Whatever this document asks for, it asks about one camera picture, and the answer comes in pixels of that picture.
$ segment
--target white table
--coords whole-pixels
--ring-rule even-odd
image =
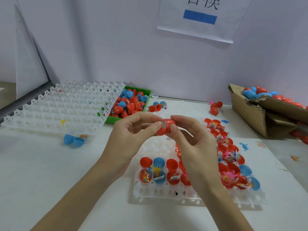
[[[160,116],[181,114],[200,121],[212,118],[206,103],[167,100]],[[227,119],[233,140],[252,146],[258,137],[233,111],[223,106],[219,120]],[[0,226],[2,231],[29,230],[90,169],[101,155],[112,125],[78,149],[64,146],[63,136],[0,129]],[[244,152],[248,165],[266,193],[267,204],[242,212],[257,230],[307,230],[308,194],[269,151],[255,147]],[[204,205],[180,206],[173,200],[139,199],[133,196],[133,160],[95,205],[80,230],[217,230]]]

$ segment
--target right hand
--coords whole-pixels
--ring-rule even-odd
[[[194,118],[173,115],[171,119],[176,125],[171,124],[171,132],[166,135],[178,144],[183,165],[194,190],[198,193],[199,190],[222,185],[215,137]]]

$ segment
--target cardboard box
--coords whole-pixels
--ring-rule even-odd
[[[294,122],[278,113],[308,122],[308,110],[306,109],[268,96],[261,96],[257,100],[248,100],[242,95],[243,90],[244,87],[229,84],[233,108],[251,127],[267,138],[283,137],[296,128]]]

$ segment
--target left hand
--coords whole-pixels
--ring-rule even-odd
[[[113,183],[126,171],[141,145],[161,128],[163,119],[154,114],[137,112],[114,124],[109,140],[98,160]]]

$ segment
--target green tray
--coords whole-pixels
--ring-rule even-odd
[[[150,100],[150,95],[151,95],[151,90],[146,90],[146,89],[142,89],[142,88],[138,88],[138,87],[130,87],[130,86],[125,86],[125,89],[136,89],[137,92],[142,91],[144,93],[144,95],[148,96],[148,100],[144,105],[143,108],[143,112],[145,112],[148,102]],[[112,117],[112,116],[108,116],[107,120],[105,121],[105,123],[110,123],[110,124],[114,124],[116,121],[121,120],[122,118],[116,118],[116,117]]]

